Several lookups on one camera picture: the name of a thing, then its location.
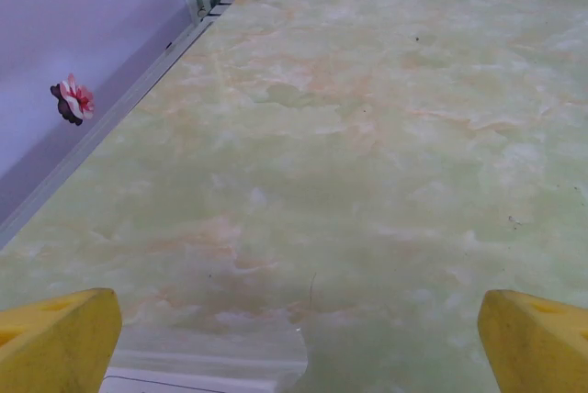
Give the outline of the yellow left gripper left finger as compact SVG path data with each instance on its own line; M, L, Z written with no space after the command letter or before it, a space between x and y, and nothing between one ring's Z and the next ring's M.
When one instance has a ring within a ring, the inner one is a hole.
M118 297L93 288L1 312L1 390L97 392L122 328Z

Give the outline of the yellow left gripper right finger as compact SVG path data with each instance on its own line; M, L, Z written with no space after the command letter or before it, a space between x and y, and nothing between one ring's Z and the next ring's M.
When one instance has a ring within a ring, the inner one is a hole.
M498 388L587 391L587 310L512 290L490 290L478 332Z

